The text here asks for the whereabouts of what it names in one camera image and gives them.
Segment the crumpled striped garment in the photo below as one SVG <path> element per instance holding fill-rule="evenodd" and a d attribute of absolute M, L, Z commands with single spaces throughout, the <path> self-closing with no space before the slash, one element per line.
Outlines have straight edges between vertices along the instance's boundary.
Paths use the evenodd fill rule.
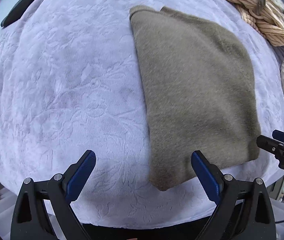
<path fill-rule="evenodd" d="M 281 0 L 227 0 L 242 19 L 273 46 L 284 46 L 284 3 Z"/>

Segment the blue rubber pad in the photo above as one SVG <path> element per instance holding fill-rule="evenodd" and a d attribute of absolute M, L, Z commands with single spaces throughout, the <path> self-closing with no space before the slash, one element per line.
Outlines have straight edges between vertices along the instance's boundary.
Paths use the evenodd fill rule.
<path fill-rule="evenodd" d="M 95 167 L 95 163 L 95 153 L 90 151 L 67 184 L 65 199 L 68 203 L 78 199 L 86 181 Z"/>
<path fill-rule="evenodd" d="M 272 133 L 272 137 L 277 141 L 284 142 L 284 132 L 274 130 Z"/>
<path fill-rule="evenodd" d="M 219 184 L 216 182 L 209 169 L 205 166 L 202 159 L 196 154 L 196 151 L 192 153 L 191 165 L 209 200 L 218 205 L 220 203 Z"/>

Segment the round metal bolt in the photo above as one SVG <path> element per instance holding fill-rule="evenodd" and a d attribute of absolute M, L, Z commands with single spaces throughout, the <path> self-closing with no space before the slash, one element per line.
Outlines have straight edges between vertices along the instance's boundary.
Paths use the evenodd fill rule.
<path fill-rule="evenodd" d="M 224 175 L 224 179 L 226 179 L 226 180 L 230 181 L 230 180 L 232 180 L 232 179 L 233 179 L 233 177 L 232 177 L 232 175 L 231 175 L 231 174 L 225 174 L 225 175 Z"/>
<path fill-rule="evenodd" d="M 256 181 L 259 185 L 262 185 L 262 184 L 263 184 L 263 179 L 257 178 L 255 181 Z"/>
<path fill-rule="evenodd" d="M 62 174 L 55 174 L 53 178 L 54 180 L 60 180 L 62 178 Z"/>
<path fill-rule="evenodd" d="M 23 182 L 24 182 L 24 184 L 29 184 L 31 182 L 31 179 L 30 178 L 26 178 Z"/>

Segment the bedspread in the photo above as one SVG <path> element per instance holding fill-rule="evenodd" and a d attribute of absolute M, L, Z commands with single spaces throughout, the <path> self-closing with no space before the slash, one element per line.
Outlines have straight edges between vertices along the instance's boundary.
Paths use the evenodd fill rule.
<path fill-rule="evenodd" d="M 150 140 L 129 22 L 129 9 L 138 4 L 165 5 L 233 32 L 253 64 L 262 134 L 284 131 L 278 57 L 226 0 L 35 0 L 0 33 L 0 182 L 6 188 L 17 194 L 26 177 L 50 179 L 91 149 L 96 167 L 71 203 L 80 222 L 145 229 L 213 211 L 197 178 L 165 192 L 147 180 Z M 223 172 L 267 180 L 277 165 L 261 152 Z"/>

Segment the folded cloth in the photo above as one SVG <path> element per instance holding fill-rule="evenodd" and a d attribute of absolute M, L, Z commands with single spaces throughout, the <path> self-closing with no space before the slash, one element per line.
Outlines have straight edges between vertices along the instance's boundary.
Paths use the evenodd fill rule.
<path fill-rule="evenodd" d="M 228 0 L 242 19 L 273 46 L 284 46 L 284 3 L 281 0 Z"/>
<path fill-rule="evenodd" d="M 150 130 L 150 182 L 167 190 L 195 177 L 194 150 L 220 169 L 256 159 L 253 67 L 236 36 L 167 7 L 133 7 L 130 21 Z"/>

